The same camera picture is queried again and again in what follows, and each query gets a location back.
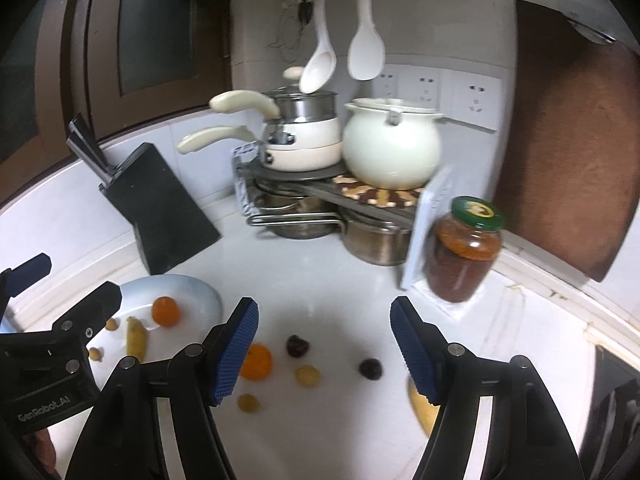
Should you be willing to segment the large steel pot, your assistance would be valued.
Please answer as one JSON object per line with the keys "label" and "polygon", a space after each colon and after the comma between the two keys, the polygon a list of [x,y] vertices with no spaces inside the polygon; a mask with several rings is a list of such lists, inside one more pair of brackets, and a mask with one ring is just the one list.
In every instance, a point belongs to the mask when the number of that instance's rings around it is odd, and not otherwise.
{"label": "large steel pot", "polygon": [[247,224],[266,228],[290,240],[312,240],[335,232],[341,225],[337,206],[316,196],[294,191],[282,182],[254,180],[252,195],[258,214]]}

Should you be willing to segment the white hanging rice paddle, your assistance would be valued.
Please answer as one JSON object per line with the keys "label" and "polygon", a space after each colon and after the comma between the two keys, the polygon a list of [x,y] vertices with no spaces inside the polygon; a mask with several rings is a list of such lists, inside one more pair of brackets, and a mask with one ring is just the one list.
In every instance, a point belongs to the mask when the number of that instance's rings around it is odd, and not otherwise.
{"label": "white hanging rice paddle", "polygon": [[350,42],[347,71],[352,79],[375,79],[385,66],[385,44],[373,21],[372,0],[357,0],[357,30]]}

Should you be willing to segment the small brown longan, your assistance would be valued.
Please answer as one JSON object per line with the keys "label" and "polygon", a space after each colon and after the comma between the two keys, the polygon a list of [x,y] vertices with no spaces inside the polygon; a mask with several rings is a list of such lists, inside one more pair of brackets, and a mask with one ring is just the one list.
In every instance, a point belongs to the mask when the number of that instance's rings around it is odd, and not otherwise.
{"label": "small brown longan", "polygon": [[118,321],[116,320],[116,318],[109,318],[106,322],[105,322],[105,329],[109,330],[110,332],[114,332],[114,330],[118,329]]}

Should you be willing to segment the glass jar green lid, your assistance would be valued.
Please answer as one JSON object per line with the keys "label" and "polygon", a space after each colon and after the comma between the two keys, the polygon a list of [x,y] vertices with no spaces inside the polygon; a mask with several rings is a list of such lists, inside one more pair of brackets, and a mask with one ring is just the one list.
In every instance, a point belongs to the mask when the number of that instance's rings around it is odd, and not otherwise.
{"label": "glass jar green lid", "polygon": [[450,304],[470,300],[498,258],[502,226],[502,215],[492,203],[455,197],[432,229],[425,261],[432,293]]}

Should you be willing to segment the black knife block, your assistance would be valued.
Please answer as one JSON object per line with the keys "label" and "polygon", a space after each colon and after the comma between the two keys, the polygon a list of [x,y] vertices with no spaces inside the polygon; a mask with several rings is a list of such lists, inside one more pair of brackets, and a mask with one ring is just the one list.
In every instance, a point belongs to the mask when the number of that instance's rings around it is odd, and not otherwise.
{"label": "black knife block", "polygon": [[152,143],[140,144],[100,191],[131,224],[151,275],[166,273],[221,239]]}

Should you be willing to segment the metal corner shelf rack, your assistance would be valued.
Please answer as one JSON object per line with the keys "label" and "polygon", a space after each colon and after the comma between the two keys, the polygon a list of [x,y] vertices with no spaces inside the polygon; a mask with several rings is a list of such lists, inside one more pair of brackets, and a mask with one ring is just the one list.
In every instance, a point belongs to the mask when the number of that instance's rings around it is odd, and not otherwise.
{"label": "metal corner shelf rack", "polygon": [[424,279],[428,232],[446,211],[452,199],[452,168],[439,169],[424,188],[409,191],[377,190],[346,174],[340,162],[330,168],[306,172],[282,172],[267,169],[259,161],[255,142],[233,150],[234,189],[239,207],[246,218],[258,214],[252,199],[254,180],[261,178],[282,182],[294,191],[316,196],[337,206],[338,230],[343,234],[340,208],[360,212],[378,220],[390,221],[411,231],[407,259],[400,266],[404,273],[402,289],[409,289]]}

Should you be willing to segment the small yellow longan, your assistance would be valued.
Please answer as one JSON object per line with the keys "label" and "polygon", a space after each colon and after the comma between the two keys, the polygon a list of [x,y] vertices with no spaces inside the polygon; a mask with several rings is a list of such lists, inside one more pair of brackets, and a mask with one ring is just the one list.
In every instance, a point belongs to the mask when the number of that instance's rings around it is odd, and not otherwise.
{"label": "small yellow longan", "polygon": [[294,376],[296,382],[304,388],[314,388],[320,384],[322,379],[320,370],[312,365],[297,367]]}

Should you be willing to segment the dark purple fruit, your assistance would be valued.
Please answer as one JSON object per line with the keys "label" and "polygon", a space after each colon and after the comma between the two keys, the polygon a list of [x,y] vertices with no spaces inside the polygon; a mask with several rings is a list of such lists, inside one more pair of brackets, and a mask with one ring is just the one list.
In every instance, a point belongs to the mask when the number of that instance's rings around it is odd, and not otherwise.
{"label": "dark purple fruit", "polygon": [[375,358],[364,359],[358,365],[358,372],[364,378],[367,378],[367,380],[372,380],[372,382],[375,382],[376,380],[380,380],[383,375],[382,363]]}
{"label": "dark purple fruit", "polygon": [[285,350],[288,355],[294,359],[302,358],[310,349],[310,343],[306,339],[297,335],[288,337],[286,341]]}

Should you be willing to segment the white hanging ladle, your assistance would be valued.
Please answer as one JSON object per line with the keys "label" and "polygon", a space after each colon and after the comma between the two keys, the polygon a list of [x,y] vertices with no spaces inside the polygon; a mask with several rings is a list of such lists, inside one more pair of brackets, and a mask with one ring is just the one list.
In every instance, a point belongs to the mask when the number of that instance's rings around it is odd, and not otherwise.
{"label": "white hanging ladle", "polygon": [[305,94],[321,90],[333,76],[337,63],[326,21],[326,0],[314,0],[314,31],[317,45],[299,79],[299,90]]}

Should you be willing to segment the orange tangerine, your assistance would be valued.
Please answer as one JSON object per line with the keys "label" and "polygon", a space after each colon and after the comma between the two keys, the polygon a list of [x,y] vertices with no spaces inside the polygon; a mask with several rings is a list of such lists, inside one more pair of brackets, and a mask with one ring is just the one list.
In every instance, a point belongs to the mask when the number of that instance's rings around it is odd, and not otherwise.
{"label": "orange tangerine", "polygon": [[151,315],[153,321],[162,327],[172,327],[181,320],[181,311],[174,298],[163,296],[152,304]]}
{"label": "orange tangerine", "polygon": [[262,344],[251,344],[240,369],[240,376],[251,382],[260,382],[272,372],[271,351]]}

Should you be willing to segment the yellowish longan near finger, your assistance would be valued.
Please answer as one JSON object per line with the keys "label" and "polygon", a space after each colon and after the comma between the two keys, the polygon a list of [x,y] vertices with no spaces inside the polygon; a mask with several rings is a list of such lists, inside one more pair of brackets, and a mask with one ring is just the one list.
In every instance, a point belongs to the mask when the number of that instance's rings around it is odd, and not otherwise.
{"label": "yellowish longan near finger", "polygon": [[243,413],[256,413],[260,410],[260,402],[250,393],[243,393],[236,399],[236,405]]}

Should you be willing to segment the tan round longan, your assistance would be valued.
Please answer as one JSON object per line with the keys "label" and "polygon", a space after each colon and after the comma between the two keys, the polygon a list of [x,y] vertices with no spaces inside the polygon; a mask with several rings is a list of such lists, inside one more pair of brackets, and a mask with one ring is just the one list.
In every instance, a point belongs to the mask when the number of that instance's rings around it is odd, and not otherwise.
{"label": "tan round longan", "polygon": [[100,348],[92,347],[89,349],[89,359],[101,362],[103,359],[103,351]]}

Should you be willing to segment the white round ceramic pot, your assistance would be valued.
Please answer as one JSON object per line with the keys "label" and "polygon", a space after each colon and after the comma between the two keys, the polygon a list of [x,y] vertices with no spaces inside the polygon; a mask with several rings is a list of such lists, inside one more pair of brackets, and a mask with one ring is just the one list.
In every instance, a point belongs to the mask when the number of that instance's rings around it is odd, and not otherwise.
{"label": "white round ceramic pot", "polygon": [[357,98],[345,104],[342,159],[374,188],[420,188],[436,174],[442,154],[442,113],[401,99]]}

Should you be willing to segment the light blue oval plate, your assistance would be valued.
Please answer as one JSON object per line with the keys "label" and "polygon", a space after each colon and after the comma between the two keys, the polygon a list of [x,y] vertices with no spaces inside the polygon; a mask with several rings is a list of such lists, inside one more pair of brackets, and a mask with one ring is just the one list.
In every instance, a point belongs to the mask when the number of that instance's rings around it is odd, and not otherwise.
{"label": "light blue oval plate", "polygon": [[[104,328],[92,338],[89,349],[101,352],[99,361],[91,361],[93,377],[103,387],[121,358],[126,356],[126,328],[128,318],[136,318],[148,334],[145,361],[171,358],[192,342],[201,342],[209,330],[222,322],[219,295],[209,284],[184,275],[157,275],[138,278],[120,286],[122,302],[113,315],[116,330]],[[180,322],[163,327],[152,318],[152,303],[160,297],[176,300]]]}

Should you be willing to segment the yellow banana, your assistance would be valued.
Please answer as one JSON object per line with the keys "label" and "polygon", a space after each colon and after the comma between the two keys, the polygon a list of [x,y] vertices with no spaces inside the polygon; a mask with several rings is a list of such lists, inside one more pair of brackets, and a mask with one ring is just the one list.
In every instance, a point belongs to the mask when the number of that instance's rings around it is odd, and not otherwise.
{"label": "yellow banana", "polygon": [[127,318],[126,327],[126,355],[144,362],[148,348],[148,332],[142,322],[133,316]]}
{"label": "yellow banana", "polygon": [[416,415],[424,434],[428,438],[431,437],[439,407],[432,405],[425,396],[422,396],[411,378],[408,378],[408,395],[413,413]]}

